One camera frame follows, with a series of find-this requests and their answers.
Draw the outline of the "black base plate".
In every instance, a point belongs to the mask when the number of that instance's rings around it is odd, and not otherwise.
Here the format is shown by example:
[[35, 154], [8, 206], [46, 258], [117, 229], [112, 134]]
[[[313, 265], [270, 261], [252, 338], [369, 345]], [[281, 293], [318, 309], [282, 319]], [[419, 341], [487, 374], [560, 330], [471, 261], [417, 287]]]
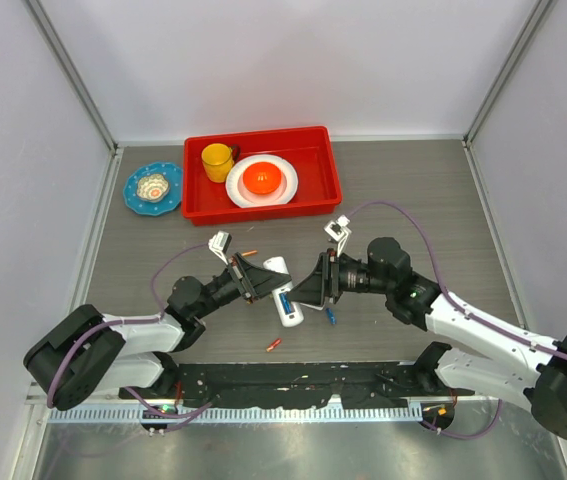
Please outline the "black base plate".
[[177, 364], [165, 380], [135, 391], [145, 400], [180, 400], [190, 408], [284, 410], [321, 409], [334, 395], [346, 409], [372, 409], [453, 392], [417, 366], [398, 362]]

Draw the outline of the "blue battery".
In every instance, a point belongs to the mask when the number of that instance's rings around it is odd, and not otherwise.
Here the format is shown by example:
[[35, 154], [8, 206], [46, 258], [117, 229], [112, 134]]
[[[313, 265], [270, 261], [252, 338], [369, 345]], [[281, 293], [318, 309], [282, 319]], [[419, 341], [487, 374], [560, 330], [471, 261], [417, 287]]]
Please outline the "blue battery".
[[330, 309], [330, 308], [326, 308], [325, 309], [326, 312], [326, 316], [328, 318], [328, 321], [331, 325], [336, 325], [337, 324], [337, 319], [336, 316], [334, 314], [334, 312]]
[[289, 302], [289, 300], [287, 298], [287, 293], [286, 292], [280, 293], [279, 298], [280, 298], [282, 308], [283, 308], [285, 314], [286, 315], [292, 315], [294, 313], [294, 307]]

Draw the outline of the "white battery cover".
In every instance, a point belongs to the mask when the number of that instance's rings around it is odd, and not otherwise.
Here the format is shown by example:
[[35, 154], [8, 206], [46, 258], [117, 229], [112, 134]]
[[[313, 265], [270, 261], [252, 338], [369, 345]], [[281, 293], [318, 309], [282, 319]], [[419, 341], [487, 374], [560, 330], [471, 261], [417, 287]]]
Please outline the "white battery cover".
[[324, 309], [324, 307], [321, 306], [321, 305], [317, 306], [317, 305], [311, 305], [311, 304], [307, 304], [307, 303], [302, 303], [301, 305], [304, 306], [304, 307], [307, 307], [307, 308], [318, 310], [318, 311], [321, 311], [321, 310]]

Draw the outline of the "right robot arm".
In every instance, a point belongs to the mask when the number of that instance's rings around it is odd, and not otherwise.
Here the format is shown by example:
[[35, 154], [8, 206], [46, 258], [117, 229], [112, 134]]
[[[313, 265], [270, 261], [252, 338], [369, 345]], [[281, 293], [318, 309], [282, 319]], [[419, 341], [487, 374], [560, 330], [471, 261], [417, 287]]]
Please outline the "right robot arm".
[[345, 292], [382, 294], [395, 319], [467, 346], [461, 351], [430, 345], [414, 371], [420, 391], [435, 395], [449, 387], [492, 396], [567, 440], [567, 335], [557, 340], [474, 308], [415, 272], [408, 253], [391, 237], [372, 240], [364, 261], [327, 250], [287, 298], [321, 307]]

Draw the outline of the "small patterned bowl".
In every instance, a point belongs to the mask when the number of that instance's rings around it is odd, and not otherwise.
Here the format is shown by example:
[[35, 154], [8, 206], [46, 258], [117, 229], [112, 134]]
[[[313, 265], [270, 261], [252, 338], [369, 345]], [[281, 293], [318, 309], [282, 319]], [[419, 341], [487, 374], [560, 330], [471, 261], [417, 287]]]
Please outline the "small patterned bowl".
[[142, 201], [157, 203], [169, 193], [169, 190], [168, 179], [161, 173], [154, 173], [139, 179], [136, 196]]

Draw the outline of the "orange bowl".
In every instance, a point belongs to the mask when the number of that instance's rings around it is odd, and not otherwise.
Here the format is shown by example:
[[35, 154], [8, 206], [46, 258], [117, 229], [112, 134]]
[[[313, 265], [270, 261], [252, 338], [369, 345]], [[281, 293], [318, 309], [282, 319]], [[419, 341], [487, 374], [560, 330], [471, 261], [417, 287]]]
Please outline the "orange bowl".
[[263, 196], [274, 193], [282, 183], [282, 173], [273, 163], [260, 161], [249, 165], [242, 174], [245, 188], [252, 194]]

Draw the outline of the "white air conditioner remote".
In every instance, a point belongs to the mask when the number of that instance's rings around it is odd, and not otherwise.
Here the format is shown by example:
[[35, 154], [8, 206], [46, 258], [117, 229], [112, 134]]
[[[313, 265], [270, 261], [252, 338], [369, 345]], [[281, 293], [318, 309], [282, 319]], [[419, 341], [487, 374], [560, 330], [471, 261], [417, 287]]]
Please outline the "white air conditioner remote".
[[[280, 274], [289, 274], [287, 264], [282, 256], [271, 257], [263, 262], [267, 270]], [[285, 328], [293, 328], [304, 321], [304, 314], [300, 304], [292, 302], [287, 298], [288, 292], [293, 288], [292, 280], [271, 292], [281, 324]]]

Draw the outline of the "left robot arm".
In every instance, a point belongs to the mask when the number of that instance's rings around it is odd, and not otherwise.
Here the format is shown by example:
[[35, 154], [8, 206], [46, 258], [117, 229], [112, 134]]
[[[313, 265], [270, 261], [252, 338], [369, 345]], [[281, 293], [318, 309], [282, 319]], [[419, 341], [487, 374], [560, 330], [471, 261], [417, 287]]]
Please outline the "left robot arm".
[[208, 283], [179, 278], [156, 314], [115, 316], [91, 304], [77, 307], [27, 351], [23, 365], [45, 392], [48, 408], [58, 411], [126, 387], [163, 399], [177, 381], [170, 354], [202, 336], [205, 317], [239, 299], [253, 303], [290, 280], [235, 254]]

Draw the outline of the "blue dotted plate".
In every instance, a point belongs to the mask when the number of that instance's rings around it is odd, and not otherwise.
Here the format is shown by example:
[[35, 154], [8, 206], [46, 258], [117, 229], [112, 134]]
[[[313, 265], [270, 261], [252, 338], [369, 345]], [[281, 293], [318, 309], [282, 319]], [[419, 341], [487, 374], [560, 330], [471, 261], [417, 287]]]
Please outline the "blue dotted plate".
[[[140, 178], [154, 174], [163, 174], [170, 183], [169, 193], [157, 203], [140, 200], [136, 196], [137, 183]], [[154, 162], [137, 169], [126, 181], [123, 189], [125, 205], [135, 214], [158, 217], [176, 210], [182, 201], [183, 169], [171, 162]]]

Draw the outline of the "orange battery left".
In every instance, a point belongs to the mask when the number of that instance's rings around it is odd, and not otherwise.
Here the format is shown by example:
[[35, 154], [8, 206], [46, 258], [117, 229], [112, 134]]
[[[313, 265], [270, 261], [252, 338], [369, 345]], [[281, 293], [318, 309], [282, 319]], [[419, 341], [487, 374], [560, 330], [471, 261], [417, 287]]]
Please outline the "orange battery left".
[[282, 342], [281, 338], [277, 338], [274, 340], [270, 345], [268, 345], [265, 349], [266, 352], [272, 352], [276, 347], [278, 347]]

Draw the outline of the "white plate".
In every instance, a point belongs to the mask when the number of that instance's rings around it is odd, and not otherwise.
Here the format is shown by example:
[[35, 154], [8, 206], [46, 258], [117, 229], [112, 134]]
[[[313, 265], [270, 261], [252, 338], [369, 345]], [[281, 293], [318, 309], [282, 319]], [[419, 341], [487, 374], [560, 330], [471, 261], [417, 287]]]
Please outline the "white plate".
[[252, 155], [238, 161], [225, 181], [229, 199], [239, 208], [288, 204], [298, 186], [294, 167], [271, 154]]

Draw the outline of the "red plastic tray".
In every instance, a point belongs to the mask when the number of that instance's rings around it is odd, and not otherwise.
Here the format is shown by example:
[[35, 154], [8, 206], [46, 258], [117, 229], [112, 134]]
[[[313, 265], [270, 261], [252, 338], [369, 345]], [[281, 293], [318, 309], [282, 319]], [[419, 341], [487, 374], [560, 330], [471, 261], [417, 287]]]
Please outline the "red plastic tray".
[[[204, 159], [222, 148], [234, 165], [214, 182]], [[183, 169], [181, 211], [196, 226], [323, 215], [342, 202], [324, 126], [190, 137]]]

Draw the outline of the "yellow mug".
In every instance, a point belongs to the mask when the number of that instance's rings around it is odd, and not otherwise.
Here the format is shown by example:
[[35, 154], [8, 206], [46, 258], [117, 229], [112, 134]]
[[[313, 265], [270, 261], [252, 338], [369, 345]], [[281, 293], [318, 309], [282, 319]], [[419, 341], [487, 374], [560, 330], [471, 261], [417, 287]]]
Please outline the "yellow mug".
[[207, 145], [201, 153], [201, 160], [208, 179], [214, 183], [224, 183], [240, 152], [238, 145], [228, 146], [222, 143]]

